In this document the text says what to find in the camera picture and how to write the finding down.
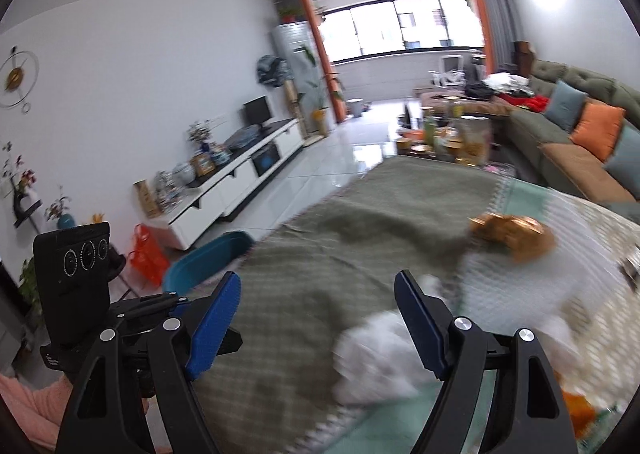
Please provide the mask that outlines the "orange cushion far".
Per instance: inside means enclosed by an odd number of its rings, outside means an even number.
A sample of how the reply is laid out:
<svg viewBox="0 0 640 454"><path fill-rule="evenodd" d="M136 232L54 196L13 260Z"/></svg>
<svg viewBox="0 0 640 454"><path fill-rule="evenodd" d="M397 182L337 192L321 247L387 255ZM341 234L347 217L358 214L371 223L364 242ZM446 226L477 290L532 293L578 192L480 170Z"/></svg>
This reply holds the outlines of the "orange cushion far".
<svg viewBox="0 0 640 454"><path fill-rule="evenodd" d="M586 102L570 140L605 162L614 151L624 120L624 108L603 102Z"/></svg>

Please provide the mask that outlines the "white standing air conditioner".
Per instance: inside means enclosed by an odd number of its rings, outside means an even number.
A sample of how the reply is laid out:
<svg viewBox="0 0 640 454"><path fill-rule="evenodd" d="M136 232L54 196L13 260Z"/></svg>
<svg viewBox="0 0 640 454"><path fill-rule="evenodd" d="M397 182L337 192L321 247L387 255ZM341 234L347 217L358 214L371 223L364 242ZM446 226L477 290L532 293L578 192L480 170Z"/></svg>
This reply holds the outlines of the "white standing air conditioner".
<svg viewBox="0 0 640 454"><path fill-rule="evenodd" d="M307 131L318 131L314 112L321 109L324 125L331 133L335 129L334 114L310 24L307 21L278 24L273 29L272 39L278 55L290 70Z"/></svg>

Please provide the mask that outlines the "white plastic bag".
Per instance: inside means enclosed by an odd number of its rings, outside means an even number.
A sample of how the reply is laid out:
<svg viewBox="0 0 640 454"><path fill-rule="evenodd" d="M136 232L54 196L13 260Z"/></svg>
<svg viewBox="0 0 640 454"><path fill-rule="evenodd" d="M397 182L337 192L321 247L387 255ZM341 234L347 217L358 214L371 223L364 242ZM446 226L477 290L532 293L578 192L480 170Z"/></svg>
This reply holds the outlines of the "white plastic bag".
<svg viewBox="0 0 640 454"><path fill-rule="evenodd" d="M338 380L332 394L344 406L413 398L436 382L397 309L375 313L343 331L334 341L333 367Z"/></svg>

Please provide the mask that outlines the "gold foil wrapper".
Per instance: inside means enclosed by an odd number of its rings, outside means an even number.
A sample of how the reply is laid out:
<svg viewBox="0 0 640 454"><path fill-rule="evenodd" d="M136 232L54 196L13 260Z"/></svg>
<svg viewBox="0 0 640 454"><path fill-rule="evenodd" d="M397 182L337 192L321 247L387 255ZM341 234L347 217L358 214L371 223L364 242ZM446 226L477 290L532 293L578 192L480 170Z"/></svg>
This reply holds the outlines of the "gold foil wrapper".
<svg viewBox="0 0 640 454"><path fill-rule="evenodd" d="M470 218L469 225L475 237L507 247L516 262L539 259L555 247L550 227L524 215L485 212Z"/></svg>

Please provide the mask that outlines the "white black tv cabinet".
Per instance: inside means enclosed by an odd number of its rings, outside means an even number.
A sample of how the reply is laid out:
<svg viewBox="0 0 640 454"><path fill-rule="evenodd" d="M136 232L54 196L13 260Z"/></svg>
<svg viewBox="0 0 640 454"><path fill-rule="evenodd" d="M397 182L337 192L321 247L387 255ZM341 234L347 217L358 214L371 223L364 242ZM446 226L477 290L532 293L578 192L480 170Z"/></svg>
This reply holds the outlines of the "white black tv cabinet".
<svg viewBox="0 0 640 454"><path fill-rule="evenodd" d="M273 122L252 146L233 154L208 177L192 182L178 205L145 225L162 246L185 251L217 221L233 220L303 146L297 120Z"/></svg>

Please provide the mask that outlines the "window with black frame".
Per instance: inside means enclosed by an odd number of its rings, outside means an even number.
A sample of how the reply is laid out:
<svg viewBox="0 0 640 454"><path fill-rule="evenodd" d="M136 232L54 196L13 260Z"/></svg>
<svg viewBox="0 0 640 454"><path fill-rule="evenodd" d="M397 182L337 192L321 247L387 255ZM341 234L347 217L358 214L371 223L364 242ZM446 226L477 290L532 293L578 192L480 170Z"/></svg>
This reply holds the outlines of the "window with black frame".
<svg viewBox="0 0 640 454"><path fill-rule="evenodd" d="M331 62L484 45L468 0L382 0L334 10L320 24Z"/></svg>

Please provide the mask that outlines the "small black monitor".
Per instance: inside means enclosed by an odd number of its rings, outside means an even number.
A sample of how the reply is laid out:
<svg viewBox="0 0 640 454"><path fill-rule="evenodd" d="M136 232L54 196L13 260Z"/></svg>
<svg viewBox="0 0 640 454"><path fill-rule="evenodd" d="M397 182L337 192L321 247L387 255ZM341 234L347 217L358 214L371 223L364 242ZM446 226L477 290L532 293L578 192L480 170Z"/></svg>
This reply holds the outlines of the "small black monitor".
<svg viewBox="0 0 640 454"><path fill-rule="evenodd" d="M266 96L256 97L243 105L243 118L247 125L258 125L263 128L272 118Z"/></svg>

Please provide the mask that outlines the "black plant stand shelf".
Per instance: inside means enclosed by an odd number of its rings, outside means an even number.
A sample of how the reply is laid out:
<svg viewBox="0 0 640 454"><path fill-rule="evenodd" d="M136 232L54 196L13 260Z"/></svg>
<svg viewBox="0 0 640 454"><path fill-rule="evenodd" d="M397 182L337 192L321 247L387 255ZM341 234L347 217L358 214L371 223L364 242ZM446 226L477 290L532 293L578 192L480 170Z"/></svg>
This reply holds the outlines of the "black plant stand shelf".
<svg viewBox="0 0 640 454"><path fill-rule="evenodd" d="M41 231L34 219L40 209L43 210L44 219L56 229L75 227L77 223L70 213L70 196L64 193L63 186L58 186L58 197L49 206L44 207L36 191L35 171L25 165L22 155L13 156L13 144L10 141L1 143L1 151L4 154L1 167L1 196L11 198L14 227L18 229L27 222L37 234L40 234Z"/></svg>

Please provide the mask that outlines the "cluttered coffee table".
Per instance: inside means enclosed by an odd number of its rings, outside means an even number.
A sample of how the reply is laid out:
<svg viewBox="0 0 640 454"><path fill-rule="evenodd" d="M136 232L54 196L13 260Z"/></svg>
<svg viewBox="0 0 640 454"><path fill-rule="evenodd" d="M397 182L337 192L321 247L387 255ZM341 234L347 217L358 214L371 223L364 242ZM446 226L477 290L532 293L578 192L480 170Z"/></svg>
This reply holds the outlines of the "cluttered coffee table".
<svg viewBox="0 0 640 454"><path fill-rule="evenodd" d="M423 106L415 125L405 109L397 131L396 154L469 167L488 166L495 148L491 120L467 114L460 97L445 96L442 100L442 106Z"/></svg>

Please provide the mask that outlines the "teal cushion far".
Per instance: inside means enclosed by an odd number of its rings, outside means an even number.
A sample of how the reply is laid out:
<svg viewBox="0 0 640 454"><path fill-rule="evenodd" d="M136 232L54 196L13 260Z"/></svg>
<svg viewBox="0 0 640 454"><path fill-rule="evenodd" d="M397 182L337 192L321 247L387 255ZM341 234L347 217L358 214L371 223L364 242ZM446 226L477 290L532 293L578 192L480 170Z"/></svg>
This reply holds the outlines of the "teal cushion far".
<svg viewBox="0 0 640 454"><path fill-rule="evenodd" d="M544 117L565 132L574 129L579 116L582 114L587 94L559 80L549 99Z"/></svg>

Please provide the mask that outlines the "round gold wall clock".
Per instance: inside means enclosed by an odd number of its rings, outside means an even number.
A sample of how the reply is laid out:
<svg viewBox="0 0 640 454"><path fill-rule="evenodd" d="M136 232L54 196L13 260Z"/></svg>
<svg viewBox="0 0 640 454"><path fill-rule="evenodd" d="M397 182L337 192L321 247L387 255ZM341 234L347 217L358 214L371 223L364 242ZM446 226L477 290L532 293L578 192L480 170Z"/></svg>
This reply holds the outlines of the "round gold wall clock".
<svg viewBox="0 0 640 454"><path fill-rule="evenodd" d="M1 64L1 108L20 108L23 114L32 109L29 95L39 78L39 60L30 50L12 47Z"/></svg>

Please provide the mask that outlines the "white office chair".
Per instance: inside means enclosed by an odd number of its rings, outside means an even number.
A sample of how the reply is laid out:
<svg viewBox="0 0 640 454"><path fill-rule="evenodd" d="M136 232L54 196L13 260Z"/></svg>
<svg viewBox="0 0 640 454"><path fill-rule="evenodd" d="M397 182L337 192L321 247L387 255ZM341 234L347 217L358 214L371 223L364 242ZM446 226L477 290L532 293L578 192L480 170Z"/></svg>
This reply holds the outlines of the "white office chair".
<svg viewBox="0 0 640 454"><path fill-rule="evenodd" d="M439 59L438 69L431 72L436 88L462 88L465 84L462 55L445 55Z"/></svg>

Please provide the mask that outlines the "left orange curtain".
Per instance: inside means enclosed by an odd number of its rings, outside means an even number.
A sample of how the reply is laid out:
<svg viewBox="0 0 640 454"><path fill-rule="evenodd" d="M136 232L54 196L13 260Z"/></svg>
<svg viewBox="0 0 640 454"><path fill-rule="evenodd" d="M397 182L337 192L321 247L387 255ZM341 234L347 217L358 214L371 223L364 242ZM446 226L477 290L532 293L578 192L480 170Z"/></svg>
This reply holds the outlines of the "left orange curtain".
<svg viewBox="0 0 640 454"><path fill-rule="evenodd" d="M314 2L312 2L312 0L299 0L299 3L303 7L304 14L310 24L314 43L318 50L323 78L324 81L326 81L326 87L328 88L335 122L342 123L346 120L346 105L344 101L342 82L340 81L338 74L334 71L328 54L326 54L326 48L324 47L319 29L320 17L317 14L317 10L314 7Z"/></svg>

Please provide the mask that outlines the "orange peel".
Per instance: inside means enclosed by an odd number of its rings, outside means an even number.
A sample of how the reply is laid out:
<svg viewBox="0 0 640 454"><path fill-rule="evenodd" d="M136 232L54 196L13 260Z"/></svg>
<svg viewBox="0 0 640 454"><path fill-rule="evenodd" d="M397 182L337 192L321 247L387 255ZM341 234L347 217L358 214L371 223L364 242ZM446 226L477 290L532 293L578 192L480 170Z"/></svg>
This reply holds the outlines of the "orange peel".
<svg viewBox="0 0 640 454"><path fill-rule="evenodd" d="M562 396L570 415L574 436L577 440L580 440L585 437L593 422L596 421L596 409L581 394L562 391Z"/></svg>

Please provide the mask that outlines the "small white trash can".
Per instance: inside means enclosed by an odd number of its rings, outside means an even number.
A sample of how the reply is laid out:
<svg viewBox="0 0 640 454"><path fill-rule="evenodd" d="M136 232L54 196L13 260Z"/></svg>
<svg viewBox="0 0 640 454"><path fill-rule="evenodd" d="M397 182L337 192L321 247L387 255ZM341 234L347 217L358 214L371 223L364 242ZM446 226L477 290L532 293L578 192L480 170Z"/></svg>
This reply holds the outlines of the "small white trash can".
<svg viewBox="0 0 640 454"><path fill-rule="evenodd" d="M346 100L345 105L348 113L353 118L360 118L363 112L363 99L362 98L349 98Z"/></svg>

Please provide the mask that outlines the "teal plastic trash bin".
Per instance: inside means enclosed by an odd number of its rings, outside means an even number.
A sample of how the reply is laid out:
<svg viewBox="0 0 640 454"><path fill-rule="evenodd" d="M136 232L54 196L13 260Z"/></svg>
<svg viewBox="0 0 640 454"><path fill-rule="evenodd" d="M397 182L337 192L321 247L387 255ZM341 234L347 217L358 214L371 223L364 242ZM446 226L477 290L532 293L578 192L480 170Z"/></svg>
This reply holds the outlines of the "teal plastic trash bin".
<svg viewBox="0 0 640 454"><path fill-rule="evenodd" d="M255 240L243 231L224 233L172 263L163 277L163 291L186 295L218 273L226 272L236 259L254 247Z"/></svg>

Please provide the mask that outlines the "potted tall green plant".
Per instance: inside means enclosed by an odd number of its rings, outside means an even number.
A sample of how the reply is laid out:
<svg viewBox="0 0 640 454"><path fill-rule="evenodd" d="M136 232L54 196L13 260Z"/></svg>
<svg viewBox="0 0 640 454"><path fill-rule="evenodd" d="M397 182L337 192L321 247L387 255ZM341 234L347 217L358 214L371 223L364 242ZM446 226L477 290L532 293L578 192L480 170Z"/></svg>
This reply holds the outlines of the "potted tall green plant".
<svg viewBox="0 0 640 454"><path fill-rule="evenodd" d="M321 136L326 137L330 133L328 121L330 96L318 59L306 44L296 47L294 55L299 62L300 88L297 99L302 104L303 112L314 124L314 128Z"/></svg>

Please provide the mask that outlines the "white foam wrap sheet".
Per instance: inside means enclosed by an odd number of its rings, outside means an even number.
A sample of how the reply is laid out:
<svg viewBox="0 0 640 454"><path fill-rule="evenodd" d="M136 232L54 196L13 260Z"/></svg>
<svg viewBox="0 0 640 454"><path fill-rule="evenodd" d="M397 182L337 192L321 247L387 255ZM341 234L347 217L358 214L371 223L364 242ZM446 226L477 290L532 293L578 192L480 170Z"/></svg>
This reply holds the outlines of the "white foam wrap sheet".
<svg viewBox="0 0 640 454"><path fill-rule="evenodd" d="M461 260L458 312L484 330L511 335L539 329L552 316L587 321L626 287L614 246L636 240L632 224L601 207L520 180L500 185L490 209L525 215L555 239L542 257L515 260L498 245L474 241Z"/></svg>

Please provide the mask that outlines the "right orange grey curtain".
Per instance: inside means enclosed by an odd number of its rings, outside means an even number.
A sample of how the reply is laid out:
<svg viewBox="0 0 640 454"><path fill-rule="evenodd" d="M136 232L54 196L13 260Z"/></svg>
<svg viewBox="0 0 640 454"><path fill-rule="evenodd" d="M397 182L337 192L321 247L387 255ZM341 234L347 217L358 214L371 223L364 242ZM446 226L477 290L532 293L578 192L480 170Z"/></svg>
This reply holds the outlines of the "right orange grey curtain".
<svg viewBox="0 0 640 454"><path fill-rule="evenodd" d="M475 0L475 4L484 36L487 72L513 69L515 43L522 35L514 0Z"/></svg>

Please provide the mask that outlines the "teal cushion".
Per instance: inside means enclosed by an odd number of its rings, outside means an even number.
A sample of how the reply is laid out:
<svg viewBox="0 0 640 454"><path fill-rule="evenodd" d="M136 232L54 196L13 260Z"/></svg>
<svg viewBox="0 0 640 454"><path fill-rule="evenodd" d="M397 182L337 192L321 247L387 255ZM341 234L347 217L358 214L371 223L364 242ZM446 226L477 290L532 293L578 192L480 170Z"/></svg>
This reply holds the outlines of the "teal cushion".
<svg viewBox="0 0 640 454"><path fill-rule="evenodd" d="M640 197L640 133L632 125L625 125L604 169L624 186L635 199Z"/></svg>
<svg viewBox="0 0 640 454"><path fill-rule="evenodd" d="M549 99L544 117L565 132L574 129L579 116L582 114L587 94L559 80Z"/></svg>

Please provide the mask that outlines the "green and brown sectional sofa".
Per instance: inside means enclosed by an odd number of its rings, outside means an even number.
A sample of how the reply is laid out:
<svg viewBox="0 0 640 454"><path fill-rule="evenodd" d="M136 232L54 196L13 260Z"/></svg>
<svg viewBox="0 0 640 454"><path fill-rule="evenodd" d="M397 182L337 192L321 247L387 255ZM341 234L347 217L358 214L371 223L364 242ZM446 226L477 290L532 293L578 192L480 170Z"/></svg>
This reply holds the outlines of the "green and brown sectional sofa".
<svg viewBox="0 0 640 454"><path fill-rule="evenodd" d="M536 59L528 85L547 101L514 107L506 137L531 182L639 221L639 92L609 76Z"/></svg>

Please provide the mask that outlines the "teal cushion near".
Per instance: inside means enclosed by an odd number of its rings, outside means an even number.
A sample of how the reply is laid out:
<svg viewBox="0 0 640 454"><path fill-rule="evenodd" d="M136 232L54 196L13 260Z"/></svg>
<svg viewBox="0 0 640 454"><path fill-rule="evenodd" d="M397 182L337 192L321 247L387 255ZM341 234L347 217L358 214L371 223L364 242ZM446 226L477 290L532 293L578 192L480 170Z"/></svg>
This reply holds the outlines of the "teal cushion near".
<svg viewBox="0 0 640 454"><path fill-rule="evenodd" d="M625 125L604 169L624 186L635 199L640 197L640 133L632 125Z"/></svg>

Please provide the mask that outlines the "pile of clothes on sofa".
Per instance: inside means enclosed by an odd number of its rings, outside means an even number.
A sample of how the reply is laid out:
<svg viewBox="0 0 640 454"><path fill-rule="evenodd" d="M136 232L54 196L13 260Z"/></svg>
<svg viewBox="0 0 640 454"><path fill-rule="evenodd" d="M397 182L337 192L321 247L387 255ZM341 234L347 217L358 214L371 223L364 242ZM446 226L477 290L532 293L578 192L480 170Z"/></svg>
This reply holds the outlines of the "pile of clothes on sofa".
<svg viewBox="0 0 640 454"><path fill-rule="evenodd" d="M534 92L528 78L508 72L491 73L485 79L466 82L464 95L476 100L495 100L498 98L513 107L543 112L550 98Z"/></svg>

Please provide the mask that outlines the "blue garment on rack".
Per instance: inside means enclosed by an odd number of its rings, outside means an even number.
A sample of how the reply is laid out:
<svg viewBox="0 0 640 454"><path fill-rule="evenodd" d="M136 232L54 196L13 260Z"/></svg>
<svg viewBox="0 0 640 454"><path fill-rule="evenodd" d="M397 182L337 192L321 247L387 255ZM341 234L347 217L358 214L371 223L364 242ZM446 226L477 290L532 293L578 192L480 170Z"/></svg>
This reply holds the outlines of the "blue garment on rack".
<svg viewBox="0 0 640 454"><path fill-rule="evenodd" d="M281 88L285 81L292 79L286 60L273 55L265 55L258 59L256 76L258 83L268 88Z"/></svg>

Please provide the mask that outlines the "orange plastic bag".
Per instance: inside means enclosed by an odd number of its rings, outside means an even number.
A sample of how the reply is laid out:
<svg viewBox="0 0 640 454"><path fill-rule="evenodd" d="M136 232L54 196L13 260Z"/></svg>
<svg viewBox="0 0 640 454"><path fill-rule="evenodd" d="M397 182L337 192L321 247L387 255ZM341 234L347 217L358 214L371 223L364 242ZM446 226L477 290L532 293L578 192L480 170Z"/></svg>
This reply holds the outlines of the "orange plastic bag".
<svg viewBox="0 0 640 454"><path fill-rule="evenodd" d="M164 275L170 268L162 248L150 229L143 224L134 228L134 247L128 253L128 262L145 281L155 287L162 286Z"/></svg>

